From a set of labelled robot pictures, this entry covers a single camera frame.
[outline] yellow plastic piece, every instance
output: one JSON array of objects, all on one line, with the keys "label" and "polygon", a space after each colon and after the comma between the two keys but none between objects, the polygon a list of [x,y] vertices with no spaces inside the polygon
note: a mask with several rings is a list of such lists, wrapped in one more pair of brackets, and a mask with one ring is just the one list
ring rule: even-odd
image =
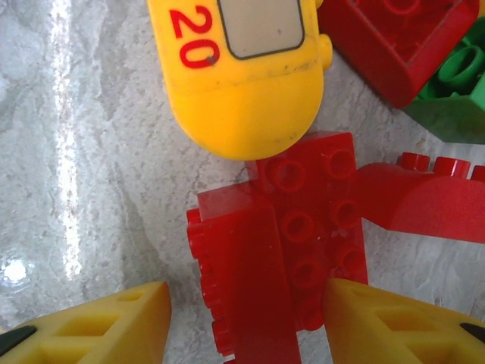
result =
[{"label": "yellow plastic piece", "polygon": [[170,320],[167,284],[144,284],[22,324],[38,331],[0,364],[160,364]]},{"label": "yellow plastic piece", "polygon": [[[318,32],[319,3],[148,0],[171,108],[191,139],[238,160],[276,155],[298,141],[317,115],[332,59],[329,38]],[[298,19],[300,43],[290,42],[297,27],[259,32],[270,16],[282,27]]]},{"label": "yellow plastic piece", "polygon": [[475,318],[340,279],[324,317],[334,364],[484,364],[485,344],[460,327]]}]

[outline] gray marble surface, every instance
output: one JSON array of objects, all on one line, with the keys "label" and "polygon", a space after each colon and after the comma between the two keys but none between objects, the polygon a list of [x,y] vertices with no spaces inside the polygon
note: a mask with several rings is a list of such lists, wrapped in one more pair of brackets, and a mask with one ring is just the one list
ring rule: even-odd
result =
[{"label": "gray marble surface", "polygon": [[[358,164],[402,151],[485,163],[384,105],[338,56],[314,130],[349,130]],[[196,194],[244,180],[177,126],[143,0],[0,0],[0,326],[168,281],[165,363],[219,363],[186,241]],[[373,285],[485,319],[485,246],[365,223]],[[331,363],[323,330],[304,363]]]}]

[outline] printed number 20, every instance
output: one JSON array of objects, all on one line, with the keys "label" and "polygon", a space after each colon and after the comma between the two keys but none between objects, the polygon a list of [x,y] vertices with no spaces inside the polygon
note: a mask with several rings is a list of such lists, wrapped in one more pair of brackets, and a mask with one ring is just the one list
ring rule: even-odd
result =
[{"label": "printed number 20", "polygon": [[[175,37],[177,39],[183,38],[181,23],[184,23],[191,29],[194,33],[204,34],[207,33],[212,28],[212,16],[211,12],[205,6],[196,6],[196,13],[202,14],[205,17],[205,22],[203,24],[195,24],[191,21],[184,13],[178,10],[170,10],[170,16],[172,19],[172,25],[174,26]],[[189,60],[188,54],[194,49],[209,48],[212,50],[212,55],[207,58],[200,59],[197,61]],[[213,66],[221,56],[219,47],[217,43],[210,39],[197,39],[192,42],[188,42],[182,46],[180,49],[180,60],[183,65],[188,68],[205,68]]]}]

